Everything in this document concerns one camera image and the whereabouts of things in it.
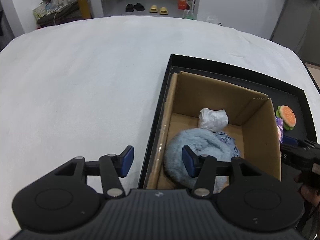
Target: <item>toy hamburger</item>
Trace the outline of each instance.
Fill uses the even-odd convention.
[[[296,125],[296,116],[292,109],[288,106],[278,106],[276,116],[283,119],[283,128],[286,130],[292,130]]]

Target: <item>black slipper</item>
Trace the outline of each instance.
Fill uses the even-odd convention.
[[[141,3],[136,3],[134,6],[133,6],[138,12],[141,12],[141,11],[144,11],[144,6],[141,4]]]
[[[129,3],[129,4],[125,7],[125,11],[126,11],[126,12],[134,12],[133,4],[132,4],[132,3]]]

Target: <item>black tray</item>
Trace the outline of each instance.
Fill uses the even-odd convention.
[[[305,68],[314,85],[320,92],[319,87],[311,76],[308,68],[306,66]],[[166,101],[171,76],[173,73],[179,73],[180,71],[223,80],[267,94],[269,98],[272,99],[275,111],[278,106],[287,105],[296,115],[297,124],[295,128],[292,131],[285,131],[285,135],[293,138],[317,141],[309,104],[302,89],[276,78],[245,68],[206,59],[171,55],[164,75],[156,113],[151,128],[146,155],[140,175],[139,188],[146,188],[147,186],[159,139],[164,102]],[[298,172],[295,169],[287,165],[282,165],[282,181],[287,180],[289,184],[295,186],[292,177],[297,173]]]

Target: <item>cable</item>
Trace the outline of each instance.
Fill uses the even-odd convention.
[[[56,12],[56,14],[55,14],[55,15],[54,15],[54,17],[53,17],[53,24],[54,24],[54,25],[56,25],[55,18],[56,18],[57,13],[59,12],[59,2],[60,2],[60,0],[58,0],[58,8],[57,8],[57,12]]]

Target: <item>grey floor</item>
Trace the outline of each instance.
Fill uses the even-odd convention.
[[[127,4],[141,3],[145,10],[138,12],[127,13],[125,12],[125,7]],[[149,9],[152,5],[158,6],[158,13],[150,13]],[[105,17],[116,16],[116,15],[143,15],[143,16],[160,16],[160,17],[175,17],[182,18],[183,10],[178,9],[178,0],[105,0],[102,1],[102,7]],[[160,15],[159,11],[161,7],[166,7],[169,14]]]

